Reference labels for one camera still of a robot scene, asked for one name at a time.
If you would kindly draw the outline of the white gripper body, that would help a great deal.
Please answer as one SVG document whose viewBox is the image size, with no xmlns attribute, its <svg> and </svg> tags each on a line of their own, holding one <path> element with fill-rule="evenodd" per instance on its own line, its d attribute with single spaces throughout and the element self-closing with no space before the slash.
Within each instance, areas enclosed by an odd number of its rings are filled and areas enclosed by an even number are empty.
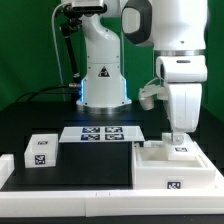
<svg viewBox="0 0 224 224">
<path fill-rule="evenodd" d="M 173 132 L 194 132 L 198 125 L 202 85 L 207 80 L 205 57 L 159 56 L 156 74 L 167 93 L 166 111 Z"/>
</svg>

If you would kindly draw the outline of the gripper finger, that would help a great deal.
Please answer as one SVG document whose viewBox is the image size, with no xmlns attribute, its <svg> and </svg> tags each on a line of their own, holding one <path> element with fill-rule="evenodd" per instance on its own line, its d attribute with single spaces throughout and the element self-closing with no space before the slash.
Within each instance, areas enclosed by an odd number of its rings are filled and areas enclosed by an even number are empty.
<svg viewBox="0 0 224 224">
<path fill-rule="evenodd" d="M 184 141 L 184 134 L 181 132 L 173 132 L 171 138 L 173 144 L 182 144 Z"/>
</svg>

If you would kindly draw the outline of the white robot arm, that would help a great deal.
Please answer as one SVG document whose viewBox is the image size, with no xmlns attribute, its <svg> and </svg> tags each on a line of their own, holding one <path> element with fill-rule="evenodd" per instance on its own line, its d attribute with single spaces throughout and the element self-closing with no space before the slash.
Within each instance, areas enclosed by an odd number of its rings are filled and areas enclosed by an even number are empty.
<svg viewBox="0 0 224 224">
<path fill-rule="evenodd" d="M 139 90 L 142 107 L 154 107 L 157 96 L 164 106 L 171 132 L 162 139 L 173 145 L 190 141 L 201 104 L 201 83 L 207 79 L 204 30 L 207 0 L 80 0 L 86 8 L 107 6 L 108 17 L 122 19 L 122 31 L 135 45 L 151 45 L 155 78 Z M 131 103 L 120 73 L 120 39 L 89 11 L 82 17 L 87 50 L 87 74 L 82 81 L 79 109 L 111 113 Z"/>
</svg>

